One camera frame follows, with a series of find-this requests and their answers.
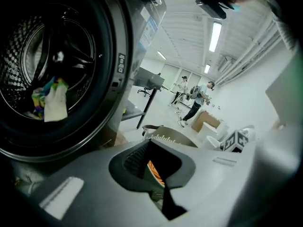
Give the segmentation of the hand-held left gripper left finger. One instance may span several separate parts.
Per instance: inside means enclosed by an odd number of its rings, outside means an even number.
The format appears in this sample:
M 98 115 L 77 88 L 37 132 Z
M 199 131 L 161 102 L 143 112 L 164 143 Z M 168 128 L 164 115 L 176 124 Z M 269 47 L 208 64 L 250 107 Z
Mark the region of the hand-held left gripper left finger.
M 63 227 L 158 227 L 166 222 L 146 192 L 123 188 L 111 176 L 110 160 L 137 145 L 130 142 L 82 155 L 46 178 L 30 199 L 40 204 L 68 177 L 77 177 L 84 185 L 64 217 Z

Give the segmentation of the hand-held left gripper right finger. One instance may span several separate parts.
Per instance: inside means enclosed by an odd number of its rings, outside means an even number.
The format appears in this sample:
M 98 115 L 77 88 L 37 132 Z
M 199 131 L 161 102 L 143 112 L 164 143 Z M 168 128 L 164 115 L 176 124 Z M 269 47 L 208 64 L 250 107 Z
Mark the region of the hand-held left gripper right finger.
M 256 143 L 241 153 L 150 140 L 150 159 L 165 183 L 157 221 L 254 221 L 259 210 Z

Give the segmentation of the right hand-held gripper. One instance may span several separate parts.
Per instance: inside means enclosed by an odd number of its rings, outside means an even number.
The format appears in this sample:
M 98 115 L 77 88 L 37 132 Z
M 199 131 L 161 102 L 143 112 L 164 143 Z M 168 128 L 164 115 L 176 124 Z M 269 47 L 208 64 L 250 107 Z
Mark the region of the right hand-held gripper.
M 234 131 L 223 141 L 222 151 L 241 153 L 249 138 L 240 131 Z

